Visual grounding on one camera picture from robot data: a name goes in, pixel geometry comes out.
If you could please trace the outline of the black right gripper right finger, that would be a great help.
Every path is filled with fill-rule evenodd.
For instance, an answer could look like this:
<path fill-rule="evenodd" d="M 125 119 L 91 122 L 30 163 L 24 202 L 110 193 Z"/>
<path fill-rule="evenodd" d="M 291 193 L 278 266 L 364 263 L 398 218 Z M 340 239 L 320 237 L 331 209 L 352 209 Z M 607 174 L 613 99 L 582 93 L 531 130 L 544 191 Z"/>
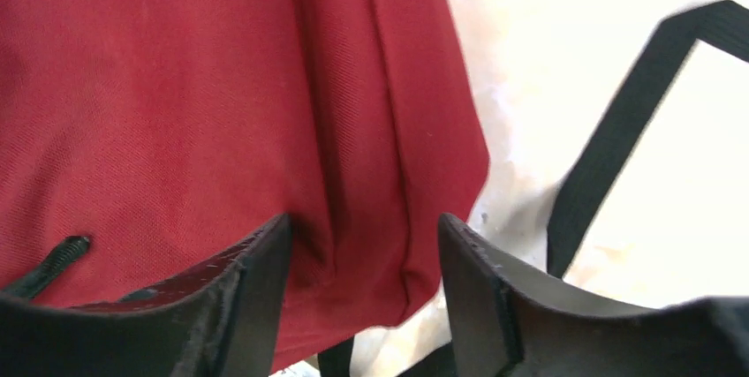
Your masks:
<path fill-rule="evenodd" d="M 449 214 L 438 223 L 460 376 L 745 376 L 748 302 L 650 309 L 565 283 Z"/>

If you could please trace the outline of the red student backpack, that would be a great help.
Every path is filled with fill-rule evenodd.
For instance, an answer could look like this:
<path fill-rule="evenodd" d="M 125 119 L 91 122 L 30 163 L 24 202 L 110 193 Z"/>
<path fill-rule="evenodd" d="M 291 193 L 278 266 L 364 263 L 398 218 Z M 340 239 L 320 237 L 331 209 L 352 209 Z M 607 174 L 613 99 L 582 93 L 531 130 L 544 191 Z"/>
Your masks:
<path fill-rule="evenodd" d="M 748 11 L 664 19 L 561 185 L 564 272 L 692 46 L 748 58 Z M 1 0 L 1 297 L 117 302 L 291 220 L 270 375 L 443 287 L 438 223 L 488 174 L 446 0 Z"/>

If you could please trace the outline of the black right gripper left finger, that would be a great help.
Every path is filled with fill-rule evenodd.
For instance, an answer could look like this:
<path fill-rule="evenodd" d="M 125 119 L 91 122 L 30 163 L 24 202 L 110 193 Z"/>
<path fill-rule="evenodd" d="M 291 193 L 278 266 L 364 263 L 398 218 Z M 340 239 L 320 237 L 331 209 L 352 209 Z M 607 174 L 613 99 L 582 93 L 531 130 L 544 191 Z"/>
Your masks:
<path fill-rule="evenodd" d="M 268 376 L 291 220 L 113 303 L 54 309 L 1 297 L 4 376 Z"/>

